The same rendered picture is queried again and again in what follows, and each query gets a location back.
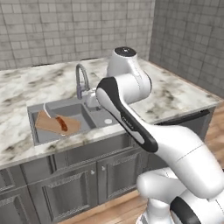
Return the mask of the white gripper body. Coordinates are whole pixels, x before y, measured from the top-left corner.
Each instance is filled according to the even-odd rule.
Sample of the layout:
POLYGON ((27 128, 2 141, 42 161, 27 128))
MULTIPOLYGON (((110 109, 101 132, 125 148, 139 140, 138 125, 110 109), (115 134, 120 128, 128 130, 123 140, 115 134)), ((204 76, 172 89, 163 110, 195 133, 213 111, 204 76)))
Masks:
POLYGON ((100 109, 102 107, 96 98, 94 88, 87 92, 86 105, 89 109, 100 109))

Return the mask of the grey cupboard door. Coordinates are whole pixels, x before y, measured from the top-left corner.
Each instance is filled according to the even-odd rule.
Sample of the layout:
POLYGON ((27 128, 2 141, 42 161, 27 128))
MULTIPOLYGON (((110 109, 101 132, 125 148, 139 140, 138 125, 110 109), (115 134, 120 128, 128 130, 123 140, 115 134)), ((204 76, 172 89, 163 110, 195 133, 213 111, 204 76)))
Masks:
POLYGON ((143 172, 147 155, 140 150, 129 149, 97 162, 98 201, 103 204, 129 193, 136 188, 137 176, 143 172))
POLYGON ((41 224, 69 219, 97 205, 96 163, 68 169, 29 185, 29 190, 41 224))

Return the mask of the grey false drawer front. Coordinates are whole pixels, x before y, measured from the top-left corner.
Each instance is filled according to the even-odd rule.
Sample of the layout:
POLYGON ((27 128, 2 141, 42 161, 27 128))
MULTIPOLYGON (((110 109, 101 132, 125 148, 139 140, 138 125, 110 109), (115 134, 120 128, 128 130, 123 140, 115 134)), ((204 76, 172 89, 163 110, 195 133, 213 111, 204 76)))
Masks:
POLYGON ((130 137, 127 134, 113 136, 98 142, 83 145, 66 152, 67 163, 75 165, 80 162, 130 147, 130 137))

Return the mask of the grey narrow cupboard panel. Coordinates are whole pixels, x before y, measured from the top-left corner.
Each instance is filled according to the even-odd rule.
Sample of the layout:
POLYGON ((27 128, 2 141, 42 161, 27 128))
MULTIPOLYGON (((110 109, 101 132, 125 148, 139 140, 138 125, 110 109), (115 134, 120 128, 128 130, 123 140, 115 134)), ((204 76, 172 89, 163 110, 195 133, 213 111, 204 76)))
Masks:
POLYGON ((28 184, 49 178, 55 172, 52 157, 39 158, 24 164, 21 169, 28 184))

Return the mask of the grey curved tap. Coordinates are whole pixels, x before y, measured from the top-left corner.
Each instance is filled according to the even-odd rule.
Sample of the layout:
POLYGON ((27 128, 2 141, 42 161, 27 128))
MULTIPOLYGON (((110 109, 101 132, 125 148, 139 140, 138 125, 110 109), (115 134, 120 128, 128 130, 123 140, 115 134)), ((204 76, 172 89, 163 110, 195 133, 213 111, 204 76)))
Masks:
POLYGON ((82 64, 76 66, 76 93, 79 100, 82 99, 82 93, 90 89, 86 68, 82 64), (84 83, 81 84, 81 73, 83 74, 84 83))

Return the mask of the grey kitchen sink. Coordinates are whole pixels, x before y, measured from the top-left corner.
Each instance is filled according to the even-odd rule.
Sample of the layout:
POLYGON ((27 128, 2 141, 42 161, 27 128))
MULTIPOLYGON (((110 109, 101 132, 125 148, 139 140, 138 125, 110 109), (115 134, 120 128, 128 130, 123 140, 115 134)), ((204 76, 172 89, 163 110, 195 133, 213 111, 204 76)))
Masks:
MULTIPOLYGON (((71 99, 48 102, 47 105, 58 116, 70 117, 81 122, 80 130, 70 136, 117 124, 117 120, 108 111, 103 108, 90 111, 85 101, 85 97, 82 97, 81 100, 74 97, 71 99), (106 124, 104 122, 105 119, 111 119, 112 123, 106 124)), ((43 105, 44 104, 41 103, 27 108, 34 145, 46 144, 54 140, 70 137, 35 127, 38 112, 44 110, 43 105)))

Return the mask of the brown wooden cutting board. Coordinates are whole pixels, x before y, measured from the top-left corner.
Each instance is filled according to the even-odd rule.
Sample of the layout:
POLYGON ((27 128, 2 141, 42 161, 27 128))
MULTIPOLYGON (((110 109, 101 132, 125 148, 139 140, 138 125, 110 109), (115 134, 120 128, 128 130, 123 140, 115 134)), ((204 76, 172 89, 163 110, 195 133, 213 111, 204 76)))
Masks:
POLYGON ((60 124, 54 118, 50 118, 44 110, 40 110, 38 112, 38 117, 35 122, 35 127, 41 130, 48 130, 53 133, 66 135, 66 136, 75 134, 81 129, 80 121, 70 117, 63 116, 63 115, 59 115, 59 116, 66 123, 68 131, 63 131, 60 127, 60 124))

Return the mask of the grey dishwasher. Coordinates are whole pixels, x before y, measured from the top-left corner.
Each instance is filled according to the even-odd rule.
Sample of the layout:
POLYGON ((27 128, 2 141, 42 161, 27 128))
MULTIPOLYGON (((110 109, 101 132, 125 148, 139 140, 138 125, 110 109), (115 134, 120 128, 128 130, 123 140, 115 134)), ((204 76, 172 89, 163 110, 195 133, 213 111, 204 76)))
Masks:
MULTIPOLYGON (((202 141, 205 140, 208 126, 212 120, 212 116, 213 116, 214 110, 215 110, 215 108, 207 108, 207 109, 210 111, 209 115, 203 116, 203 117, 195 119, 195 120, 191 120, 189 122, 183 122, 183 123, 179 124, 181 126, 191 129, 193 132, 195 132, 200 137, 200 139, 202 141)), ((156 169, 165 168, 165 167, 167 167, 167 163, 164 160, 162 160, 161 158, 159 158, 157 156, 153 156, 152 154, 150 154, 148 156, 147 165, 144 168, 144 171, 147 172, 147 171, 156 170, 156 169)))

